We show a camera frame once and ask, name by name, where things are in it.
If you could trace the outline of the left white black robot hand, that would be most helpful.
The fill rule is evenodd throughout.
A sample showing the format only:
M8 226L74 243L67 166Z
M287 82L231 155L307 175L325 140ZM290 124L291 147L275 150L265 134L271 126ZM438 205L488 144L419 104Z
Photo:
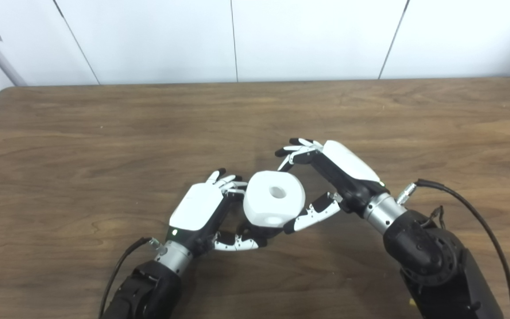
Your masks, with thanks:
M211 250L239 252L265 248L268 240L251 232L220 230L232 205L242 203L248 183L241 176L215 170L205 182L193 184L169 220L166 242L176 243L198 258Z

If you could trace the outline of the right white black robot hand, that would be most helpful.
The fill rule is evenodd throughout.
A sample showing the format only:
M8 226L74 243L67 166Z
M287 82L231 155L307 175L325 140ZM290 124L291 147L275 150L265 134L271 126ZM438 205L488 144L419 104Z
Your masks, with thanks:
M314 200L294 219L286 222L283 230L292 234L313 226L338 212L355 213L376 224L375 218L384 219L394 205L394 199L379 176L352 153L334 140L324 144L309 139L290 139L290 144L278 149L275 157L283 158L278 167L288 172L295 165L310 165L330 183L335 191L327 191Z

